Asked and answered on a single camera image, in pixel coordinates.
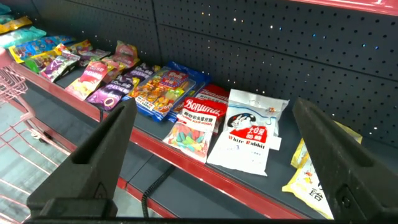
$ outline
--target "black pegboard wall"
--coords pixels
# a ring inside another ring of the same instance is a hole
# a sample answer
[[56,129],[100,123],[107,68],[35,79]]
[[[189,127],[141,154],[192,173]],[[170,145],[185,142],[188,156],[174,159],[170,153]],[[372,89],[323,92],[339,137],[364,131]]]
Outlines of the black pegboard wall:
[[398,19],[281,0],[154,0],[157,22],[398,80]]
[[164,61],[228,88],[306,98],[398,146],[395,17],[292,1],[154,2]]
[[89,39],[94,46],[110,51],[121,40],[135,45],[144,61],[161,63],[154,22],[66,0],[33,2],[49,30]]
[[140,19],[154,21],[151,0],[69,0]]

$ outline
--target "floor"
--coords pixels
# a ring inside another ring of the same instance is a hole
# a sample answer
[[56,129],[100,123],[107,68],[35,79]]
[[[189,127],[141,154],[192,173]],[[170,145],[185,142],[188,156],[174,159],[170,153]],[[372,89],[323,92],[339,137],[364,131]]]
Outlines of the floor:
[[[21,114],[10,104],[0,105],[0,133],[18,122]],[[25,128],[23,123],[16,126],[18,131]],[[9,131],[2,137],[7,141],[14,135],[13,131]],[[28,131],[25,131],[22,136],[56,164],[60,164],[67,157],[54,147],[34,139]],[[54,164],[31,149],[22,138],[15,138],[10,145],[36,163],[42,170],[24,160],[11,147],[0,147],[0,223],[4,223],[3,220],[10,220],[6,223],[13,223],[13,220],[24,221],[30,214],[29,209],[25,206],[27,197],[47,178],[46,172],[51,173],[56,168]],[[5,181],[20,190],[7,185]],[[125,190],[116,188],[114,201],[119,208],[118,217],[142,217],[141,202],[130,196]],[[152,210],[149,210],[149,215],[150,217],[160,217]]]

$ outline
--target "white package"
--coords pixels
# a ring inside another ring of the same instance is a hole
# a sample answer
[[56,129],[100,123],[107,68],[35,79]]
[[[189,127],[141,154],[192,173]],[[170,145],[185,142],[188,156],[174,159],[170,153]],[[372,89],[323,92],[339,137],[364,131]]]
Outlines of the white package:
[[231,90],[224,130],[207,163],[266,176],[268,152],[275,145],[278,120],[288,103]]

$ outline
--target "shopping cart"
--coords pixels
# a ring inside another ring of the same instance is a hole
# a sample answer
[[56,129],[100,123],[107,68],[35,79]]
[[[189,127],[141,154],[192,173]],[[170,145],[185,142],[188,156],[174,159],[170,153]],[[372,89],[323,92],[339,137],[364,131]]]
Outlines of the shopping cart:
[[[36,153],[38,153],[40,156],[45,158],[47,161],[52,163],[55,167],[58,167],[59,164],[54,162],[51,158],[47,157],[45,154],[41,153],[38,149],[36,149],[32,144],[30,144],[23,136],[22,133],[25,131],[30,131],[32,136],[35,136],[40,139],[42,142],[46,142],[47,144],[50,144],[60,152],[66,154],[67,156],[70,154],[67,150],[65,150],[62,146],[58,145],[56,142],[51,140],[51,137],[40,130],[38,126],[36,126],[31,119],[35,117],[35,112],[32,109],[32,107],[29,106],[29,104],[21,97],[22,94],[24,94],[28,87],[25,83],[25,78],[18,74],[16,70],[14,69],[15,66],[20,66],[17,63],[15,63],[10,56],[8,56],[8,53],[5,49],[0,48],[0,106],[9,103],[12,100],[17,101],[21,106],[25,108],[27,111],[24,113],[20,120],[13,124],[10,125],[5,131],[0,133],[0,150],[3,150],[2,148],[4,146],[8,146],[11,148],[20,158],[28,162],[30,165],[34,166],[36,169],[40,170],[41,172],[44,172],[46,175],[50,175],[50,172],[39,166],[37,163],[34,163],[32,160],[28,159],[26,156],[24,156],[22,153],[18,151],[15,147],[12,146],[10,143],[11,141],[15,140],[16,138],[21,138],[23,142],[25,142],[32,150],[34,150]],[[19,124],[24,124],[27,128],[23,129],[22,131],[18,131],[16,129],[16,126]],[[30,192],[23,190],[22,188],[7,182],[3,180],[0,177],[0,185],[4,184],[7,185],[8,187],[11,187],[19,192],[22,192],[23,194],[30,195]],[[11,199],[7,195],[3,195],[2,192],[0,192],[0,200],[6,200],[8,202],[11,202],[15,205],[25,207],[26,205],[24,203],[18,202],[17,200]],[[15,220],[15,218],[9,217],[6,214],[0,213],[0,223],[1,222],[6,222],[6,223],[20,223]]]

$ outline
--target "snack package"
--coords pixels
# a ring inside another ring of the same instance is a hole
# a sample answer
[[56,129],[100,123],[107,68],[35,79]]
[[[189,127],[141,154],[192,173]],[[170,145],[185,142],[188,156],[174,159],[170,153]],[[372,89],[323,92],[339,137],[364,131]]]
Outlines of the snack package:
[[[344,131],[346,131],[350,136],[352,136],[355,139],[355,141],[357,141],[361,144],[362,135],[356,133],[351,128],[346,127],[337,121],[335,121],[335,123],[339,127],[341,127]],[[300,165],[302,159],[304,158],[304,156],[306,155],[306,153],[307,153],[307,147],[304,144],[304,139],[301,139],[300,144],[298,144],[297,149],[294,152],[294,155],[293,155],[293,158],[292,158],[292,161],[290,162],[290,164],[296,168],[299,168],[299,165]]]
[[27,16],[21,17],[19,19],[9,21],[5,24],[0,24],[0,34],[8,31],[16,30],[20,27],[32,24],[32,21]]
[[0,47],[8,48],[13,45],[23,44],[25,42],[44,37],[45,35],[45,31],[36,29],[35,27],[15,30],[0,36]]
[[58,44],[53,50],[38,55],[31,56],[25,60],[25,65],[35,73],[39,73],[49,65],[57,56],[62,54],[67,48],[63,44]]
[[[223,88],[216,86],[214,84],[208,84],[204,88],[202,88],[199,92],[196,93],[195,98],[204,99],[204,100],[212,100],[219,103],[228,104],[229,92],[224,90]],[[176,122],[177,115],[181,112],[183,108],[183,103],[176,106],[170,113],[167,115],[169,121]],[[218,128],[220,126],[221,121],[218,119],[214,128],[214,133],[218,133]]]
[[122,63],[127,69],[132,68],[139,62],[137,48],[120,40],[118,40],[115,53],[111,58],[116,62]]
[[138,110],[162,121],[167,113],[182,101],[197,83],[203,83],[205,75],[190,71],[183,73],[163,67],[134,90]]
[[86,50],[78,51],[78,55],[80,56],[79,66],[85,67],[92,60],[101,60],[102,58],[108,56],[111,52],[107,52],[100,49],[95,50]]
[[282,187],[282,191],[293,193],[309,207],[321,213],[325,218],[333,219],[333,215],[308,153],[306,153],[302,159],[290,182]]
[[83,101],[90,93],[98,88],[101,80],[112,69],[112,65],[108,65],[102,61],[91,61],[81,77],[67,86],[65,91]]
[[91,43],[89,40],[84,40],[82,42],[73,44],[71,46],[68,46],[68,49],[73,53],[73,54],[78,54],[79,51],[89,51],[93,50],[93,46],[91,46]]
[[47,65],[40,74],[54,82],[57,78],[65,75],[70,70],[74,68],[74,64],[79,61],[80,57],[72,54],[68,50],[64,50],[62,55],[59,55],[55,60],[53,60],[49,65]]
[[146,63],[142,63],[138,67],[136,67],[133,71],[129,72],[129,74],[133,78],[134,88],[129,92],[128,95],[122,97],[122,100],[125,101],[131,99],[134,95],[134,89],[137,87],[137,85],[140,84],[142,81],[146,80],[147,78],[149,78],[155,72],[159,71],[159,69],[160,66],[158,65],[151,66]]
[[12,15],[0,15],[0,24],[5,24],[14,19]]
[[114,80],[118,75],[120,75],[126,66],[121,62],[115,62],[113,59],[106,57],[102,59],[103,62],[107,63],[108,65],[112,65],[113,69],[106,74],[103,78],[105,83],[109,83]]
[[11,12],[10,7],[6,6],[5,4],[0,3],[0,15],[4,15],[8,12]]
[[269,149],[279,149],[278,120],[289,101],[231,90],[224,130],[207,163],[251,174],[265,172]]
[[216,121],[226,109],[224,103],[187,97],[178,121],[163,142],[205,163]]
[[15,61],[17,63],[22,63],[31,56],[52,50],[58,44],[66,44],[74,40],[73,37],[65,35],[42,37],[37,40],[9,47],[9,50]]
[[103,110],[111,110],[124,95],[137,86],[134,82],[138,83],[138,81],[134,79],[131,73],[118,75],[115,80],[112,80],[109,84],[89,96],[87,101]]

